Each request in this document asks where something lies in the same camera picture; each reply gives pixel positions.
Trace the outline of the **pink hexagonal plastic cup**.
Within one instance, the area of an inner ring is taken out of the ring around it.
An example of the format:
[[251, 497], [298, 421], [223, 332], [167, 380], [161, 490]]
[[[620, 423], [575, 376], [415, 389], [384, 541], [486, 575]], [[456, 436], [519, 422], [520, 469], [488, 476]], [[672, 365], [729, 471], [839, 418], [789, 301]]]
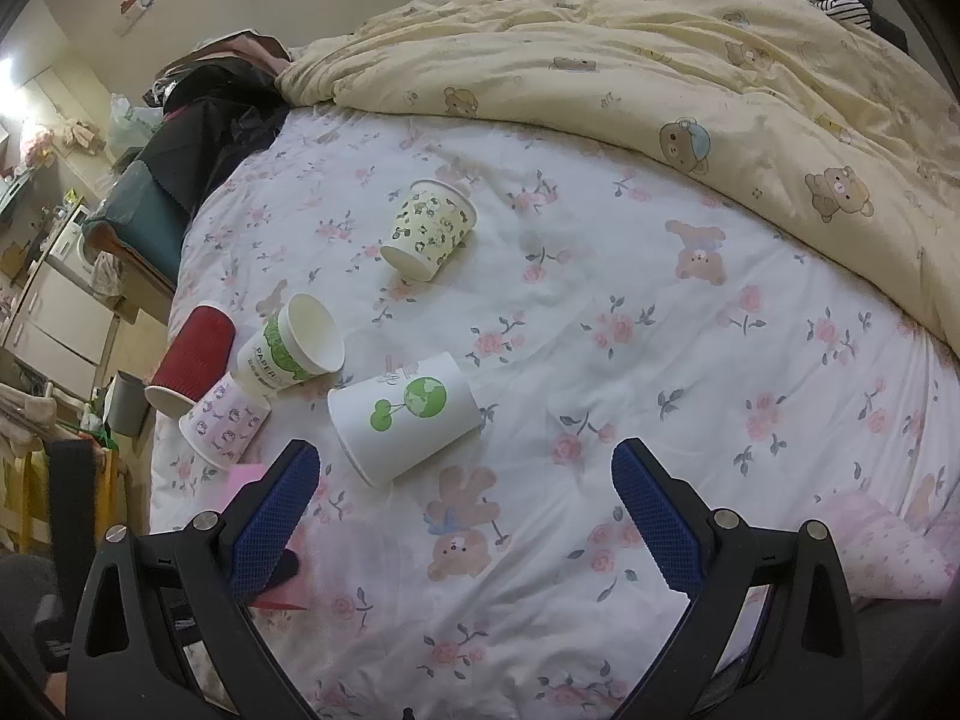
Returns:
[[267, 466], [256, 465], [255, 463], [238, 463], [238, 465], [229, 468], [223, 489], [221, 489], [218, 505], [220, 511], [228, 507], [229, 502], [235, 499], [236, 494], [244, 488], [246, 484], [257, 483], [267, 472]]

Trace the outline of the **pink striped paper cup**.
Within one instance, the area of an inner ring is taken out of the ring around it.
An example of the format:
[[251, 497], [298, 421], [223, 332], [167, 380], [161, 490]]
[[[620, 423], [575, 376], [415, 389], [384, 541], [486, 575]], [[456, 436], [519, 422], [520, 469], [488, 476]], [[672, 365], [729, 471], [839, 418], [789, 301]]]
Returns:
[[179, 429], [195, 454], [226, 472], [241, 460], [270, 411], [267, 398], [247, 392], [226, 372], [179, 419]]

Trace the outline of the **green globe paper cup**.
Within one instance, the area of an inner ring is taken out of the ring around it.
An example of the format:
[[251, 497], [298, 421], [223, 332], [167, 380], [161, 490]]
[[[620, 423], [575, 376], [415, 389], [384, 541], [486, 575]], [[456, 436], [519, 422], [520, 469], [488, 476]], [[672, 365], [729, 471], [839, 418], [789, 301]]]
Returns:
[[449, 353], [353, 383], [327, 397], [348, 460], [384, 488], [480, 424], [464, 372]]

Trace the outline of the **red ribbed paper cup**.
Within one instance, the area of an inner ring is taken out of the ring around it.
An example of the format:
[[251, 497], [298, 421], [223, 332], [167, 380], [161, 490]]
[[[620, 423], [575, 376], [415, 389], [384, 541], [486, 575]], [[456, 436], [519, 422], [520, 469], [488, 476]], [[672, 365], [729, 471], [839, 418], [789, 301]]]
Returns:
[[184, 416], [226, 372], [235, 338], [235, 322], [221, 307], [194, 307], [145, 387], [146, 401], [160, 415]]

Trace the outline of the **green leaf band paper cup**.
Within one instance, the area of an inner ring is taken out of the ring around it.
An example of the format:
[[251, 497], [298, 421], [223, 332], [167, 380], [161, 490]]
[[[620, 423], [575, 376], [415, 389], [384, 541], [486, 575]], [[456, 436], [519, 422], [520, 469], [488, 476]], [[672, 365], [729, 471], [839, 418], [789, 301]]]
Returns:
[[338, 372], [345, 341], [334, 317], [311, 294], [295, 294], [239, 350], [235, 379], [247, 392], [271, 397]]

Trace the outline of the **cream patterned paper cup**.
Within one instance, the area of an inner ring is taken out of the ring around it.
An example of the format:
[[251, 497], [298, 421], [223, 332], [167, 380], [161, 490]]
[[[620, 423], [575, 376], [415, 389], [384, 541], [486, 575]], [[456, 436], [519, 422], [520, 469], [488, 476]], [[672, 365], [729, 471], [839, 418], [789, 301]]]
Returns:
[[407, 280], [427, 283], [477, 224], [464, 193], [434, 179], [410, 185], [381, 245], [382, 258]]

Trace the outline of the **grey trash bin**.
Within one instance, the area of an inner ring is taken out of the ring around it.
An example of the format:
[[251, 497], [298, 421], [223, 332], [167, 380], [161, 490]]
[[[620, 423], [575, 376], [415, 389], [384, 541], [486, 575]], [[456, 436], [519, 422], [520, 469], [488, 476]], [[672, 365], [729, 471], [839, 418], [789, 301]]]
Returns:
[[148, 415], [145, 384], [133, 374], [117, 371], [110, 386], [107, 426], [121, 436], [137, 437]]

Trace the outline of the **pink floral pillow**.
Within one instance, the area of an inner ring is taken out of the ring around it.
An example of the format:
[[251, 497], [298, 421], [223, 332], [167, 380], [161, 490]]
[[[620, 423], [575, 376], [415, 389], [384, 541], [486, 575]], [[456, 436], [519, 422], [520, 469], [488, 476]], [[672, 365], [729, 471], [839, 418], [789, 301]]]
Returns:
[[812, 518], [827, 525], [848, 590], [857, 600], [944, 600], [955, 577], [930, 539], [866, 493], [823, 499]]

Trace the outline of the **yellow wooden stool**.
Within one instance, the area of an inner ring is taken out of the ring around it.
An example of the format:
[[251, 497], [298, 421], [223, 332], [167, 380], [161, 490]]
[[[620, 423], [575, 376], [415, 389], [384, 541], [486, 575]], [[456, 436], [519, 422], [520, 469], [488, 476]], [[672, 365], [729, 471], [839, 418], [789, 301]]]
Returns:
[[[82, 522], [99, 544], [110, 525], [127, 522], [127, 465], [114, 442], [103, 445], [87, 433], [68, 439], [68, 444], [76, 442], [91, 454], [93, 479], [68, 489], [68, 500], [80, 502]], [[53, 556], [52, 509], [47, 447], [36, 444], [26, 455], [2, 461], [2, 533], [10, 539], [12, 551]]]

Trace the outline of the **white kitchen cabinet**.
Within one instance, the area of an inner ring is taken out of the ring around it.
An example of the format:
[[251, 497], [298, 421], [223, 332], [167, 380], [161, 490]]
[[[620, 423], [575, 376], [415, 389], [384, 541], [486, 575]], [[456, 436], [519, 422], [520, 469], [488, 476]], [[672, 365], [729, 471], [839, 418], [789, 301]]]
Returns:
[[107, 305], [41, 263], [2, 332], [2, 348], [60, 390], [88, 398], [115, 318]]

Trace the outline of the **teal bed headboard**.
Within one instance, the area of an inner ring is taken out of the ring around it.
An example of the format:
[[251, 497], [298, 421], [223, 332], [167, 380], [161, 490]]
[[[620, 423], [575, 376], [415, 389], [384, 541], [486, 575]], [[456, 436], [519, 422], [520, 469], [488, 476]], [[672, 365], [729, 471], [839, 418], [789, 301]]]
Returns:
[[164, 288], [176, 289], [189, 215], [135, 160], [83, 223], [91, 249], [116, 255]]

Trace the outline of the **white washing machine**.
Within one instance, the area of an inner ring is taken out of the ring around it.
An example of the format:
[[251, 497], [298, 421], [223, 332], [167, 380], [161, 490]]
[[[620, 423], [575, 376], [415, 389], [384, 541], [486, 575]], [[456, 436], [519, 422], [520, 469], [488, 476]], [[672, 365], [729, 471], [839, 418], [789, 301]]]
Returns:
[[86, 205], [76, 205], [60, 224], [59, 231], [50, 236], [46, 249], [46, 263], [86, 291], [93, 286], [94, 265], [99, 255], [99, 250], [86, 242], [83, 232], [88, 216]]

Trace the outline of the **cream bear print duvet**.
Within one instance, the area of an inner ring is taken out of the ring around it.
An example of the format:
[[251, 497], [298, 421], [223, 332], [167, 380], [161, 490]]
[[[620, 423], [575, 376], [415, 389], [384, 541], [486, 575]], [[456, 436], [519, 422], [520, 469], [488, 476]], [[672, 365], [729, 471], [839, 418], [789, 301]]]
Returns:
[[958, 107], [802, 0], [412, 0], [324, 37], [281, 94], [537, 125], [742, 203], [958, 338]]

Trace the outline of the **white plastic bag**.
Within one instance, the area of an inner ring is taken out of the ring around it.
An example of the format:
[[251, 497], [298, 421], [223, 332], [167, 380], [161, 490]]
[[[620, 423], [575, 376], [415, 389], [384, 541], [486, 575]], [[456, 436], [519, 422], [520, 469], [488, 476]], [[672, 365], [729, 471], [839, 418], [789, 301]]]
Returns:
[[157, 107], [135, 106], [123, 94], [110, 95], [106, 146], [119, 161], [132, 151], [140, 151], [160, 130], [163, 111]]

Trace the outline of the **dark clothes pile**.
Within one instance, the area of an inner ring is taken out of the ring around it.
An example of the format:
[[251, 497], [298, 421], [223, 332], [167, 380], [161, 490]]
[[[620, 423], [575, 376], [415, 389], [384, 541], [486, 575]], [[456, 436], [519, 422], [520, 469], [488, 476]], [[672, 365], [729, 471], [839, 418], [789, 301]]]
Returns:
[[140, 160], [184, 213], [195, 215], [247, 156], [274, 143], [290, 112], [277, 78], [290, 64], [275, 37], [245, 29], [156, 73], [149, 102], [163, 118]]

